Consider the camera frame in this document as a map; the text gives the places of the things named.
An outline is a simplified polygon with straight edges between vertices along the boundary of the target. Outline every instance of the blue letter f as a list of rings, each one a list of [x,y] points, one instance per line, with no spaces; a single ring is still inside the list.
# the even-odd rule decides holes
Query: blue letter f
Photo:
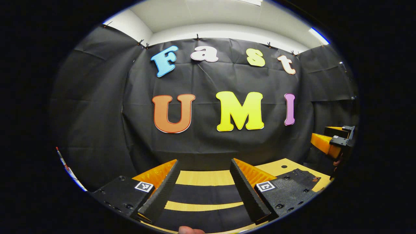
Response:
[[[176,56],[172,51],[177,51],[178,47],[172,45],[171,47],[167,48],[166,50],[156,54],[153,56],[150,60],[155,61],[158,73],[157,77],[162,77],[166,73],[172,71],[175,69],[175,65],[169,64],[169,60],[172,62],[176,61]]]

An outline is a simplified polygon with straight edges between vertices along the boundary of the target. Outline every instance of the white wall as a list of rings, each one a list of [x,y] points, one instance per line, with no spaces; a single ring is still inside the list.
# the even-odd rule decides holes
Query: white wall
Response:
[[[217,23],[188,25],[156,32],[151,36],[149,45],[172,40],[196,38],[197,33],[201,38],[232,38],[258,42],[265,45],[267,45],[267,42],[270,42],[270,45],[273,47],[289,52],[293,50],[295,53],[309,50],[303,44],[274,32],[244,25]]]
[[[136,41],[141,41],[143,45],[149,43],[150,37],[153,35],[153,32],[150,28],[131,10],[124,10],[109,19],[107,19],[104,24],[110,23],[113,28],[116,28],[130,37],[134,38]]]

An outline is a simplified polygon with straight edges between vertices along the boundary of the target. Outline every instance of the cutout letter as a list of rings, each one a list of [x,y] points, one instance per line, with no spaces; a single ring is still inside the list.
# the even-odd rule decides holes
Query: cutout letter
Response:
[[[198,46],[195,48],[195,52],[191,54],[191,58],[193,60],[203,61],[206,60],[207,62],[217,62],[217,49],[211,46]]]
[[[287,105],[285,125],[288,126],[288,125],[292,125],[295,123],[295,118],[293,117],[293,112],[294,112],[293,101],[295,100],[295,96],[291,93],[287,93],[285,94],[285,99],[286,99],[286,105]]]
[[[234,129],[231,117],[239,130],[245,127],[248,130],[262,129],[264,123],[261,121],[261,99],[263,95],[259,92],[250,92],[245,98],[243,106],[239,103],[233,92],[224,91],[217,93],[216,97],[221,101],[221,123],[217,126],[219,132],[229,132]]]
[[[181,102],[181,120],[171,123],[168,120],[168,105],[172,101],[169,95],[159,95],[152,99],[155,104],[154,122],[157,129],[166,133],[180,133],[188,129],[191,124],[191,102],[195,100],[192,94],[181,94],[178,101]]]
[[[248,55],[247,61],[250,63],[250,65],[262,67],[266,64],[262,58],[263,53],[261,51],[255,49],[247,49],[245,53]]]
[[[158,69],[157,77],[162,77],[166,73],[175,69],[175,65],[169,64],[168,61],[172,61],[172,62],[176,61],[175,53],[173,53],[172,51],[177,51],[177,50],[178,50],[178,47],[172,45],[171,47],[167,48],[166,50],[163,50],[162,52],[156,54],[150,59],[152,61],[155,61],[156,63],[156,66]]]
[[[287,72],[291,75],[294,75],[296,73],[296,71],[290,67],[290,63],[292,63],[292,61],[290,59],[286,58],[285,55],[282,55],[282,56],[278,57],[277,60],[282,62],[283,69],[285,70],[285,72]]]

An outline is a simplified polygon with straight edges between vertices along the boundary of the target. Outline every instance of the striped surface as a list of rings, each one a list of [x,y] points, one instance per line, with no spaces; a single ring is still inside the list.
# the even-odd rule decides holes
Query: striped surface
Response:
[[[273,176],[279,176],[294,169],[309,171],[314,176],[321,177],[312,189],[315,192],[325,188],[330,183],[328,175],[311,170],[288,159],[256,167]],[[203,224],[198,222],[199,219],[202,223],[204,220],[207,223],[215,223],[215,225],[218,222],[217,227],[206,225],[206,229],[213,231],[206,230],[206,233],[231,234],[259,226],[248,219],[248,214],[228,170],[181,171],[160,221],[154,223],[154,225],[144,224],[166,232],[177,233],[179,226],[184,225],[183,222],[185,222],[185,226],[188,222],[204,227]]]

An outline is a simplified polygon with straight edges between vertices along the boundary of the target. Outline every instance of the finger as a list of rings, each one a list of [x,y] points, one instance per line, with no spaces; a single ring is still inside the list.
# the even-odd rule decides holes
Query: finger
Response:
[[[180,226],[178,234],[195,234],[194,230],[187,226]]]
[[[201,229],[194,229],[194,234],[205,234],[204,231],[202,231]]]

